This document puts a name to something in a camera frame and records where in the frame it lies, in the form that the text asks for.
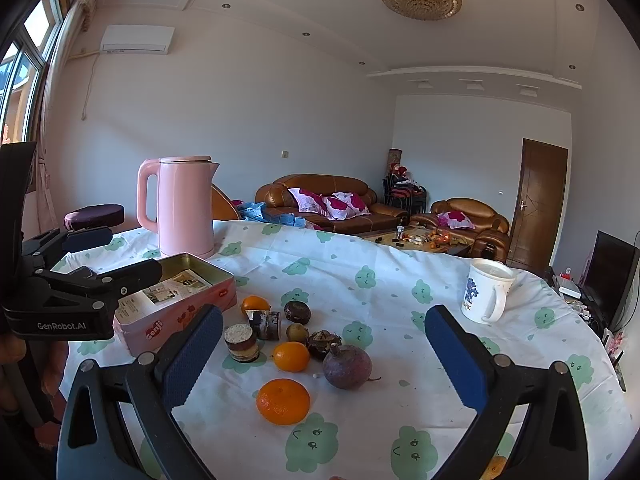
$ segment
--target kettle lid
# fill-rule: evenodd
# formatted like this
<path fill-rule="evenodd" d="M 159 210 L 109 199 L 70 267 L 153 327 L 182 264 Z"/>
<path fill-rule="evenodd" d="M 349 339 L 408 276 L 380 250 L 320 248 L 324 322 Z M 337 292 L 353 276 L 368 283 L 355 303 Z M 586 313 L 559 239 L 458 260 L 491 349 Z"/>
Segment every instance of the kettle lid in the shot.
<path fill-rule="evenodd" d="M 210 155 L 164 156 L 160 162 L 211 162 Z"/>

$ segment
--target pink tin box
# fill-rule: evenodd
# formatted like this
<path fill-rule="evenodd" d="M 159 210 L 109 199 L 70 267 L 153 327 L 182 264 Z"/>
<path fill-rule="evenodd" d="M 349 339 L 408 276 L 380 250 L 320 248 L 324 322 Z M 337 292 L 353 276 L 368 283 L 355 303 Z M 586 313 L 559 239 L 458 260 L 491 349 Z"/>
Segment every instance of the pink tin box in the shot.
<path fill-rule="evenodd" d="M 233 274 L 224 269 L 187 253 L 158 261 L 162 265 L 161 282 L 192 270 L 211 286 L 143 317 L 127 316 L 126 309 L 123 311 L 119 308 L 113 317 L 113 329 L 133 357 L 160 348 L 171 334 L 187 326 L 203 304 L 213 304 L 224 312 L 238 300 L 236 280 Z"/>

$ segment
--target pillow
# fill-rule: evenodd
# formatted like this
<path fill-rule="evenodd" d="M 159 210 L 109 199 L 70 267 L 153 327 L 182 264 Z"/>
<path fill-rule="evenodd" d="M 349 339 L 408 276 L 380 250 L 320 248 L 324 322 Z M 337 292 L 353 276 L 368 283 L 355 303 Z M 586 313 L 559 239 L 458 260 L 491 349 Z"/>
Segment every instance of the pillow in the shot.
<path fill-rule="evenodd" d="M 349 208 L 354 211 L 355 214 L 353 216 L 362 216 L 362 215 L 371 214 L 369 209 L 365 205 L 365 203 L 362 201 L 362 199 L 355 193 L 339 192 L 339 193 L 334 193 L 334 196 L 338 200 L 342 200 L 343 202 L 345 202 L 349 206 Z"/>
<path fill-rule="evenodd" d="M 329 218 L 329 212 L 321 196 L 301 187 L 291 187 L 289 192 L 298 202 L 298 209 L 301 213 L 316 213 Z"/>
<path fill-rule="evenodd" d="M 335 196 L 323 196 L 322 202 L 329 212 L 329 220 L 346 220 L 356 216 L 356 212 L 349 204 L 336 198 Z"/>
<path fill-rule="evenodd" d="M 476 226 L 462 211 L 449 211 L 438 215 L 438 224 L 450 229 L 475 229 Z"/>

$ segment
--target white tablecloth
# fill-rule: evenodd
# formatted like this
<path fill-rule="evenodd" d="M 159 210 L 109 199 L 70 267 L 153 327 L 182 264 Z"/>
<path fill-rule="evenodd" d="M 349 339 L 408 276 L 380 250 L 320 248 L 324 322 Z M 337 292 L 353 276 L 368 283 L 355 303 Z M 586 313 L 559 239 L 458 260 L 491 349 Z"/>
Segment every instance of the white tablecloth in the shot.
<path fill-rule="evenodd" d="M 266 359 L 248 365 L 231 361 L 221 341 L 187 403 L 173 411 L 219 480 L 433 476 L 475 415 L 458 399 L 424 335 L 424 313 L 440 303 L 492 353 L 533 367 L 570 364 L 586 424 L 590 478 L 604 478 L 631 440 L 630 415 L 600 341 L 533 274 L 517 270 L 504 315 L 480 325 L 460 312 L 469 260 L 258 222 L 214 222 L 214 230 L 218 252 L 209 261 L 236 276 L 239 302 L 258 294 L 281 310 L 291 299 L 305 301 L 313 313 L 311 332 L 330 330 L 362 345 L 373 361 L 372 377 L 382 377 L 357 391 L 337 390 L 319 362 L 297 374 L 278 370 L 270 357 L 275 343 L 262 349 Z M 106 247 L 68 254 L 54 270 L 87 265 L 105 272 L 158 256 L 156 235 L 136 229 L 115 235 Z M 239 307 L 224 317 L 226 326 L 243 321 Z M 88 357 L 101 366 L 132 360 L 117 338 L 71 343 L 65 395 Z M 270 424 L 255 407 L 257 390 L 281 377 L 304 384 L 311 395 L 309 415 L 298 426 Z M 160 478 L 130 406 L 124 413 L 146 470 Z M 523 406 L 516 410 L 497 453 L 508 455 L 524 413 Z M 294 438 L 296 430 L 302 431 Z"/>

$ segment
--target curtain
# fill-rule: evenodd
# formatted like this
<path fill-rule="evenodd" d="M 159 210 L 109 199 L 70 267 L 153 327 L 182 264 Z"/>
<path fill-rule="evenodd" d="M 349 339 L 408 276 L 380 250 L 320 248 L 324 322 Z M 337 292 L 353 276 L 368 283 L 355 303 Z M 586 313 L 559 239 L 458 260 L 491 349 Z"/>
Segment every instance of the curtain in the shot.
<path fill-rule="evenodd" d="M 40 127 L 36 134 L 38 165 L 36 167 L 36 207 L 38 212 L 38 226 L 40 232 L 58 227 L 58 220 L 53 207 L 53 200 L 49 191 L 49 173 L 47 172 L 47 131 L 50 127 L 51 111 L 54 96 L 60 86 L 62 71 L 71 48 L 81 28 L 87 30 L 95 12 L 96 0 L 74 0 L 73 5 L 65 16 L 62 28 L 56 41 L 42 98 L 40 112 Z"/>

